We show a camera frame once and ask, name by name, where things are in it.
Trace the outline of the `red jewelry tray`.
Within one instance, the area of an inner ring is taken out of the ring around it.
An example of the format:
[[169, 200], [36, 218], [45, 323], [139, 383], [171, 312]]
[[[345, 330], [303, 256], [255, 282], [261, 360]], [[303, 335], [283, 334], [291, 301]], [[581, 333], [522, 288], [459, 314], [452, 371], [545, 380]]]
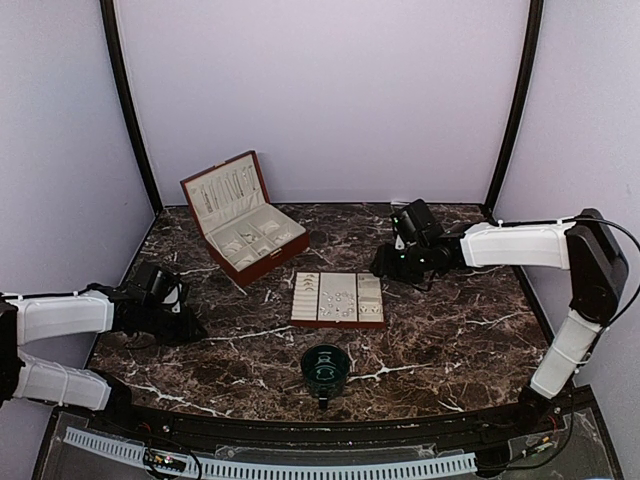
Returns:
[[290, 322], [309, 328], [383, 328], [380, 279], [370, 273], [298, 272]]

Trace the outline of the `red jewelry box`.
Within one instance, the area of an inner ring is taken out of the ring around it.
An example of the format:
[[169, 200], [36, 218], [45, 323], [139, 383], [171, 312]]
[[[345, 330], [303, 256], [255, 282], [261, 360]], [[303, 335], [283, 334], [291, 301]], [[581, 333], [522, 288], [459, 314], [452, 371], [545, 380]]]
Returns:
[[183, 179], [181, 187], [210, 256], [241, 287], [310, 245], [305, 227], [271, 203], [253, 150]]

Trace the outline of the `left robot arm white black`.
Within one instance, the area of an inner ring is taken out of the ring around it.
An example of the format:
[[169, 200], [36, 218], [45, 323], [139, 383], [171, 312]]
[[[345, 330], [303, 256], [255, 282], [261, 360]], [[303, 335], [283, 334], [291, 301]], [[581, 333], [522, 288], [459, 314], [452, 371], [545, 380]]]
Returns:
[[120, 436], [141, 427], [140, 412], [114, 397], [117, 382], [25, 353], [31, 342], [79, 333], [146, 333], [159, 345], [180, 346], [207, 336], [187, 305], [189, 287], [149, 262], [112, 287], [99, 283], [70, 293], [1, 296], [1, 401], [18, 398], [101, 411]]

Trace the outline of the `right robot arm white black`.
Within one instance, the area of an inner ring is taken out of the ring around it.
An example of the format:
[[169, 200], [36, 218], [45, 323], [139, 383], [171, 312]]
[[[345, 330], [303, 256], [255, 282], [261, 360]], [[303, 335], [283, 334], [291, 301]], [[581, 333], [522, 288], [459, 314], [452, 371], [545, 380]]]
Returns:
[[623, 227], [594, 208], [557, 220], [486, 220], [444, 227], [421, 199], [394, 211], [390, 220], [394, 240], [377, 248], [370, 265], [377, 277], [418, 284], [425, 275], [492, 266], [569, 274], [567, 316], [510, 413], [517, 432], [534, 432], [605, 331], [628, 309], [620, 302], [629, 264], [614, 236]]

